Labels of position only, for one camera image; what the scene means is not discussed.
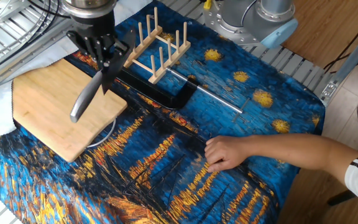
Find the wooden cutting board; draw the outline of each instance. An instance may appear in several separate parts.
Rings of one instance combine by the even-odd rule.
[[[70,111],[91,77],[62,59],[13,81],[13,117],[51,150],[74,161],[127,107],[125,100],[100,88],[77,123]]]

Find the blue patterned tablecloth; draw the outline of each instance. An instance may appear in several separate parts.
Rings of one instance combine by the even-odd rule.
[[[217,135],[321,134],[323,104],[295,79],[157,1],[118,25],[118,35],[139,21],[146,27],[145,15],[153,14],[155,6],[165,38],[173,39],[176,29],[182,33],[183,22],[188,23],[191,48],[174,69],[194,75],[238,107],[250,98],[245,113],[233,123],[232,109],[200,91],[184,108],[172,111],[116,82],[112,90],[127,100],[128,109],[117,118],[107,142],[72,163],[18,124],[16,131],[0,137],[0,199],[24,223],[277,221],[299,168],[250,157],[236,169],[209,174],[205,140]],[[150,55],[158,58],[160,46],[167,58],[166,45],[155,41],[138,61],[151,67]],[[67,60],[91,76],[96,71],[78,53]],[[130,69],[145,79],[150,76],[137,65]],[[183,82],[168,73],[157,86],[176,94]]]

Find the metal frame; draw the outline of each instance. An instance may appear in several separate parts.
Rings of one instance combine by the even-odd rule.
[[[325,86],[324,90],[319,95],[320,100],[323,101],[324,104],[328,104],[331,98],[334,96],[335,91],[338,89],[341,82],[345,80],[345,78],[352,72],[354,67],[358,64],[358,46],[354,51],[350,54],[349,58],[345,61],[345,63],[341,66],[338,72],[335,75],[327,74],[325,76],[328,84]]]
[[[57,4],[56,1],[52,2],[53,4],[51,4],[51,8],[54,8],[52,10],[54,11],[56,10]],[[29,6],[17,15],[8,19],[6,22],[0,24],[0,36],[2,36],[2,38],[10,38],[10,42],[6,41],[10,44],[5,44],[1,42],[0,37],[0,83],[25,63],[61,39],[65,35],[65,32],[72,27],[71,20],[57,18],[55,20],[55,25],[51,26],[46,34],[41,38],[34,40],[29,46],[18,52],[18,50],[31,38],[38,27],[40,27],[44,18],[44,12],[33,6]],[[43,29],[49,25],[52,18],[53,16],[47,18],[47,22],[44,24]],[[16,24],[19,24],[18,22],[20,21],[22,22],[20,30],[25,30],[25,35],[21,36],[20,33],[13,32],[13,28],[18,29]]]
[[[203,16],[204,4],[201,3],[200,0],[159,1],[183,16],[195,19],[200,24],[205,24],[205,18]],[[328,84],[329,75],[324,74],[322,68],[284,47],[278,47],[276,49],[268,49],[263,45],[240,45],[240,47],[261,59],[263,62],[275,67],[278,71],[286,73],[298,80],[305,86],[305,90],[309,89],[317,96],[323,92],[325,86]]]

